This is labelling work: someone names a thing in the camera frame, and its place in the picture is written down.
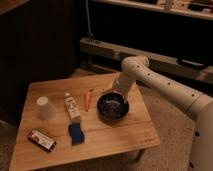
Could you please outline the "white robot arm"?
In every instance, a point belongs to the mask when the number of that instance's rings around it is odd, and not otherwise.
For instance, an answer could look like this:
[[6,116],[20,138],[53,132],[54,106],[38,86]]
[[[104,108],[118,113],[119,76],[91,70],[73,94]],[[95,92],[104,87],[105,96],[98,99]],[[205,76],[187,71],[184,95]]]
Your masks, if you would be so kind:
[[112,89],[126,97],[141,81],[187,114],[196,122],[188,171],[213,171],[213,97],[152,71],[146,56],[127,57],[121,67]]

